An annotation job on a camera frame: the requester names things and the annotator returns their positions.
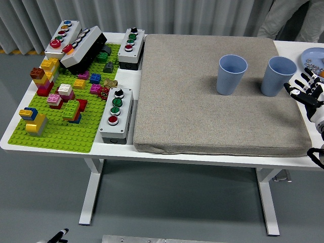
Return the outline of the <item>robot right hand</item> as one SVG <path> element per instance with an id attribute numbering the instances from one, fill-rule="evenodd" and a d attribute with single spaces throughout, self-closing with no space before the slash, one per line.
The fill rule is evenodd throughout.
<path id="1" fill-rule="evenodd" d="M 305 73 L 301 77 L 306 80 L 304 85 L 299 80 L 295 80 L 301 89 L 284 83 L 285 90 L 296 101 L 305 105 L 307 118 L 315 123 L 315 127 L 321 132 L 323 126 L 323 82 L 318 75 L 308 67 L 304 68 Z"/>

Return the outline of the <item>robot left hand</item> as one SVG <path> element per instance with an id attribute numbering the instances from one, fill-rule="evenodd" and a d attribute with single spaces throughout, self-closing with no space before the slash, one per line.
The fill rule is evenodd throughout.
<path id="1" fill-rule="evenodd" d="M 68 240 L 63 239 L 63 236 L 69 232 L 68 228 L 64 228 L 56 233 L 51 239 L 49 240 L 40 240 L 37 243 L 68 243 Z"/>

